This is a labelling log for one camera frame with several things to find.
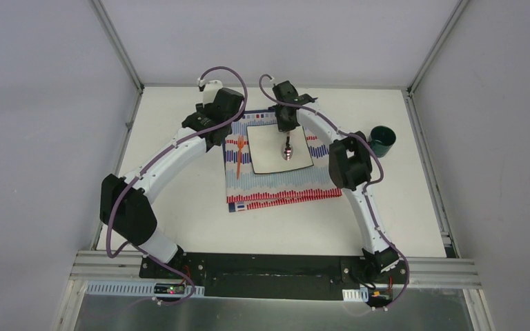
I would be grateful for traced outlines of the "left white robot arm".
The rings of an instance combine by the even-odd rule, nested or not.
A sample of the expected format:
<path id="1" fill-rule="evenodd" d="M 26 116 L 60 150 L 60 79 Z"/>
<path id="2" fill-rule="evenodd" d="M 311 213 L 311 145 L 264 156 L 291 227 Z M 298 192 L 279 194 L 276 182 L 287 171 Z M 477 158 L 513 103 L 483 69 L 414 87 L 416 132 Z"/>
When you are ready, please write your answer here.
<path id="1" fill-rule="evenodd" d="M 220 146 L 242 117 L 246 94 L 220 81 L 202 83 L 202 102 L 181 123 L 175 136 L 147 162 L 124 176 L 109 174 L 101 183 L 99 218 L 109 234 L 157 260 L 156 269 L 167 279 L 183 269 L 183 249 L 158 228 L 152 204 L 159 193 L 188 164 Z"/>

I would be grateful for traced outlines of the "dark green mug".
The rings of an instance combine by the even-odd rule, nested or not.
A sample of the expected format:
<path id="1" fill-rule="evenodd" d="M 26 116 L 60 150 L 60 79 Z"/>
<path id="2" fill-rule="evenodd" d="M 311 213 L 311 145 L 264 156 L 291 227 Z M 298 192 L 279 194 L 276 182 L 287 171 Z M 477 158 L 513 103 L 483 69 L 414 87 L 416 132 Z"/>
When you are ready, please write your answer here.
<path id="1" fill-rule="evenodd" d="M 369 145 L 377 158 L 384 157 L 397 139 L 396 133 L 389 127 L 376 126 L 369 136 Z"/>

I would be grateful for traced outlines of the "orange plastic fork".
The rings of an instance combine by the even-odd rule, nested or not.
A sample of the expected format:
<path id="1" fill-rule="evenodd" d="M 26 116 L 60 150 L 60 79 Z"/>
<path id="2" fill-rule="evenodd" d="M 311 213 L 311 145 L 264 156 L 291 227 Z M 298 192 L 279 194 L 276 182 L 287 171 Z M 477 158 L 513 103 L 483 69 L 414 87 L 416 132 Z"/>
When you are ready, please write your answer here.
<path id="1" fill-rule="evenodd" d="M 239 135 L 237 139 L 237 167 L 236 167 L 236 179 L 239 179 L 241 166 L 242 166 L 242 150 L 245 146 L 244 135 Z"/>

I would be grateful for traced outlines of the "patterned cloth napkin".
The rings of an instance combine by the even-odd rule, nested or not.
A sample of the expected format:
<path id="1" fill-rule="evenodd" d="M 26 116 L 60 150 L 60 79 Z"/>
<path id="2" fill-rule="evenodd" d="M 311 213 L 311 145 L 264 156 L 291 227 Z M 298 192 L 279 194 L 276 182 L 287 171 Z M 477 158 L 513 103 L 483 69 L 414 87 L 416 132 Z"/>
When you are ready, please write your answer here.
<path id="1" fill-rule="evenodd" d="M 271 124 L 276 124 L 274 111 L 248 111 L 232 124 L 232 133 L 224 139 L 222 151 L 228 211 L 240 212 L 342 196 L 342 191 L 332 183 L 328 174 L 328 146 L 307 129 L 304 131 L 313 158 L 312 167 L 274 174 L 253 172 L 247 127 Z M 241 134 L 244 135 L 245 146 L 237 180 L 237 139 Z"/>

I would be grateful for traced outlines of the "white square plate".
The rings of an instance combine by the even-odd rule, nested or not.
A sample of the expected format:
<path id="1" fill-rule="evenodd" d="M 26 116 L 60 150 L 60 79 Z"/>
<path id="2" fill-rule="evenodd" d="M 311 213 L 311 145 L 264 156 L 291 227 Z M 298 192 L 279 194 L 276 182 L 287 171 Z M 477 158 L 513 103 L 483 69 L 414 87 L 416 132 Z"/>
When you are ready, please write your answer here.
<path id="1" fill-rule="evenodd" d="M 290 131 L 293 156 L 289 161 L 284 160 L 282 156 L 286 132 L 279 132 L 277 124 L 248 126 L 246 131 L 255 174 L 291 172 L 313 166 L 313 158 L 302 126 Z"/>

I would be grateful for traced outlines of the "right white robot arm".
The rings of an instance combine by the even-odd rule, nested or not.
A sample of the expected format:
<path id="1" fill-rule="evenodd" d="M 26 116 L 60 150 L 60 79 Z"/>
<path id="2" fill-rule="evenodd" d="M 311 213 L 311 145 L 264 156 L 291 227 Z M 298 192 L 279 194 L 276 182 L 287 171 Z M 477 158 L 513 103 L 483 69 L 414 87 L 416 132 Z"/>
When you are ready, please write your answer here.
<path id="1" fill-rule="evenodd" d="M 327 145 L 331 181 L 349 200 L 360 227 L 365 276 L 372 282 L 382 282 L 399 263 L 400 255 L 384 230 L 369 190 L 383 180 L 384 171 L 380 168 L 379 179 L 372 180 L 376 156 L 369 150 L 366 137 L 362 132 L 347 133 L 338 128 L 320 111 L 313 97 L 298 94 L 289 81 L 275 84 L 272 91 L 277 122 L 283 129 L 302 126 Z"/>

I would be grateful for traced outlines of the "silver spoon pink handle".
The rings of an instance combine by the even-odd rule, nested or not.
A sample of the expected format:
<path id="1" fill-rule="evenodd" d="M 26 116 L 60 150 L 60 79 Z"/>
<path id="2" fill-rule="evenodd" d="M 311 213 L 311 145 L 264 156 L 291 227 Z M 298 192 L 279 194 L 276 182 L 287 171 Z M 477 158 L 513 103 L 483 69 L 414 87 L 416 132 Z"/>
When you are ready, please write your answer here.
<path id="1" fill-rule="evenodd" d="M 289 161 L 293 156 L 293 147 L 291 145 L 291 132 L 286 133 L 285 141 L 282 145 L 283 159 Z"/>

